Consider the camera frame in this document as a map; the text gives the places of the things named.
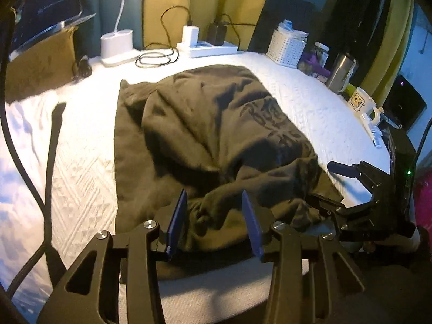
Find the dark olive sweatshirt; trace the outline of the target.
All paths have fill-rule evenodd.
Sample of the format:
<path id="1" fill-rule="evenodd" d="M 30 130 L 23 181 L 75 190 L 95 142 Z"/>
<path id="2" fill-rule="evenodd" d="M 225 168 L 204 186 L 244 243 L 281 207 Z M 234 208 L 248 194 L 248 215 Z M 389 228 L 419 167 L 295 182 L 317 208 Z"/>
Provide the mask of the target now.
<path id="1" fill-rule="evenodd" d="M 156 83 L 122 82 L 114 128 L 116 232 L 160 220 L 187 193 L 187 211 L 161 280 L 250 257 L 243 192 L 298 231 L 322 223 L 308 203 L 341 201 L 312 143 L 246 67 L 212 65 Z"/>

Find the black laptop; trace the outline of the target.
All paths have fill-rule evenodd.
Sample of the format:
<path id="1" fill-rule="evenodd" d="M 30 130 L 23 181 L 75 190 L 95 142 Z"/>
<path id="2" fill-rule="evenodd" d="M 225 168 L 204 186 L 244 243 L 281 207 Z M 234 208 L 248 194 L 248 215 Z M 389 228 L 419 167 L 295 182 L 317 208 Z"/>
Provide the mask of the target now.
<path id="1" fill-rule="evenodd" d="M 403 75 L 398 75 L 384 101 L 383 109 L 391 121 L 408 131 L 426 109 L 426 102 Z"/>

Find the white cartoon mug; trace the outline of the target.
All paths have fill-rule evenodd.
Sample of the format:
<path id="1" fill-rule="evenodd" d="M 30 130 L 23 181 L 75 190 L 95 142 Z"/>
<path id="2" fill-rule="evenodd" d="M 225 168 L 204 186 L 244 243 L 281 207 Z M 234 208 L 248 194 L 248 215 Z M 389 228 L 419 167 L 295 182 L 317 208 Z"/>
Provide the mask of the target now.
<path id="1" fill-rule="evenodd" d="M 373 98 L 365 90 L 357 87 L 351 95 L 348 104 L 357 118 L 361 119 L 363 116 L 366 116 L 373 126 L 379 125 L 383 109 L 378 107 Z"/>

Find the stainless steel thermos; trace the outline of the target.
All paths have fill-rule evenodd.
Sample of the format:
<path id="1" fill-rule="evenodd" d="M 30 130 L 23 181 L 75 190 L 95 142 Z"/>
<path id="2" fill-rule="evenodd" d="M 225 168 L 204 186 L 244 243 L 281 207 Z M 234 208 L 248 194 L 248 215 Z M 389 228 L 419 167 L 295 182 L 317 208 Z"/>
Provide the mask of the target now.
<path id="1" fill-rule="evenodd" d="M 338 54 L 326 81 L 327 88 L 336 94 L 343 92 L 358 67 L 358 61 L 351 54 Z"/>

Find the purple package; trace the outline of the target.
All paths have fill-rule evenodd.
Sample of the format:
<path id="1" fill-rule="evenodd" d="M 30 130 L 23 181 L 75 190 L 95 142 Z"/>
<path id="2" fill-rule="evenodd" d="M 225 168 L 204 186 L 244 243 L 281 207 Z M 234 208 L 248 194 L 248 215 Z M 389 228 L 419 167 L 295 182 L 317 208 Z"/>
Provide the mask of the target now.
<path id="1" fill-rule="evenodd" d="M 306 75 L 318 78 L 323 77 L 325 80 L 330 76 L 330 71 L 319 64 L 314 54 L 304 52 L 297 64 L 297 69 Z"/>

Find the clear jar with lid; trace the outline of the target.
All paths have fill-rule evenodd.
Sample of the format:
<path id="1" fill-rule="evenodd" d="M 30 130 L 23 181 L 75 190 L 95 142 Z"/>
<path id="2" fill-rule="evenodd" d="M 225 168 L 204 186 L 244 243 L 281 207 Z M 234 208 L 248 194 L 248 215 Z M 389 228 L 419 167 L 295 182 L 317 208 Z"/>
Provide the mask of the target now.
<path id="1" fill-rule="evenodd" d="M 328 56 L 329 47 L 316 41 L 313 46 L 317 61 L 321 67 L 325 67 Z"/>

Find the white plastic basket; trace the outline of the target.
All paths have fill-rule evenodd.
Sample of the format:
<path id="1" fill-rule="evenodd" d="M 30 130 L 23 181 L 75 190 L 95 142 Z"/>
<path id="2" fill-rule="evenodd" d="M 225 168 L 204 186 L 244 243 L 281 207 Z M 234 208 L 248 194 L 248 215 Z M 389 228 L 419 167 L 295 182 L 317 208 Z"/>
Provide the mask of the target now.
<path id="1" fill-rule="evenodd" d="M 307 41 L 307 32 L 293 29 L 292 22 L 284 20 L 273 31 L 266 55 L 277 65 L 297 68 Z"/>

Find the white power strip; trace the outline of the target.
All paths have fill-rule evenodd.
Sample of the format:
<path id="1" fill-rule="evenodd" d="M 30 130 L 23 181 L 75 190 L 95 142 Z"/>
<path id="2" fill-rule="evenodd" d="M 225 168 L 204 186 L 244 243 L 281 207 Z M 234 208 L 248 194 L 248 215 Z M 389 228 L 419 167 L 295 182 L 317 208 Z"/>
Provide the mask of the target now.
<path id="1" fill-rule="evenodd" d="M 199 58 L 207 56 L 225 56 L 236 54 L 238 47 L 225 41 L 223 45 L 215 46 L 206 41 L 198 41 L 194 46 L 187 46 L 183 42 L 177 44 L 177 50 L 188 58 Z"/>

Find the white desk lamp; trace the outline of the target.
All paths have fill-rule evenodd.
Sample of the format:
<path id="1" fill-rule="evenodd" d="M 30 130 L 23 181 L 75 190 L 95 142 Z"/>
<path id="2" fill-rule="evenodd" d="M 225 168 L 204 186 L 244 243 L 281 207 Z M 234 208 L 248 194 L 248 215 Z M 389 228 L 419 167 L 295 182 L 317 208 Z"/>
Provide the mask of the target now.
<path id="1" fill-rule="evenodd" d="M 117 67 L 135 61 L 140 52 L 133 47 L 133 30 L 119 29 L 125 0 L 121 0 L 113 32 L 100 37 L 101 62 L 105 67 Z"/>

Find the black charger plug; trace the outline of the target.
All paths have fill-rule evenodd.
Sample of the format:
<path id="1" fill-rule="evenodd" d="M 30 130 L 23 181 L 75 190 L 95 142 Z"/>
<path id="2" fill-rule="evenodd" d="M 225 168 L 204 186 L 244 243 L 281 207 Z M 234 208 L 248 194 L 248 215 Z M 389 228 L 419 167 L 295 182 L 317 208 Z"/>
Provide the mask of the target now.
<path id="1" fill-rule="evenodd" d="M 223 23 L 211 23 L 207 30 L 206 41 L 214 46 L 222 46 L 225 42 L 227 26 Z"/>

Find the white charger plug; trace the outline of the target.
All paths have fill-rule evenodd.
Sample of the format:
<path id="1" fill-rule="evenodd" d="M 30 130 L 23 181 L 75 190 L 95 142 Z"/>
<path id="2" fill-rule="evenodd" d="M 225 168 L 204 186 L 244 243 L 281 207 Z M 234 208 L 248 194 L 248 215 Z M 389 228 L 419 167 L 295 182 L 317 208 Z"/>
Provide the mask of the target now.
<path id="1" fill-rule="evenodd" d="M 199 27 L 183 26 L 182 44 L 186 47 L 197 46 L 199 36 Z"/>

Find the brown cardboard box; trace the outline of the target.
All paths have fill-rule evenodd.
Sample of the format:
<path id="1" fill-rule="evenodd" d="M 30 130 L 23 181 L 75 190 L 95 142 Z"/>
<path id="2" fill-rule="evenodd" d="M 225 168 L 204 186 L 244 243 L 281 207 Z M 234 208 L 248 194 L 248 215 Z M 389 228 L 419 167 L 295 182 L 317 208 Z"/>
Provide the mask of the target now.
<path id="1" fill-rule="evenodd" d="M 57 89 L 73 79 L 75 27 L 38 42 L 9 62 L 5 100 L 8 103 Z"/>

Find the teal curtain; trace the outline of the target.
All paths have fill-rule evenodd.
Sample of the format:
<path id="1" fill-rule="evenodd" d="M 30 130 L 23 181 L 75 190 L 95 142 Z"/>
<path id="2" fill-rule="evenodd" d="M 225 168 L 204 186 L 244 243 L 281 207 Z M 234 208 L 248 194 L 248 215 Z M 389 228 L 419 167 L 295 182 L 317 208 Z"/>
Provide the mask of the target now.
<path id="1" fill-rule="evenodd" d="M 74 33 L 75 55 L 100 55 L 100 37 L 108 32 L 131 29 L 133 46 L 143 47 L 143 0 L 80 0 L 84 15 L 92 15 Z"/>

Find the tablet screen on stand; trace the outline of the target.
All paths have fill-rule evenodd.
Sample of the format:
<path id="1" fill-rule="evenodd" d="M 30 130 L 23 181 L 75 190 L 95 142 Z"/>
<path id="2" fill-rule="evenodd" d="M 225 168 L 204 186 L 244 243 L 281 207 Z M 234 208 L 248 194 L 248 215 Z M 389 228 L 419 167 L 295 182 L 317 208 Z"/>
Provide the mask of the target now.
<path id="1" fill-rule="evenodd" d="M 38 42 L 94 16 L 83 9 L 81 0 L 23 0 L 16 9 L 9 59 L 14 60 Z"/>

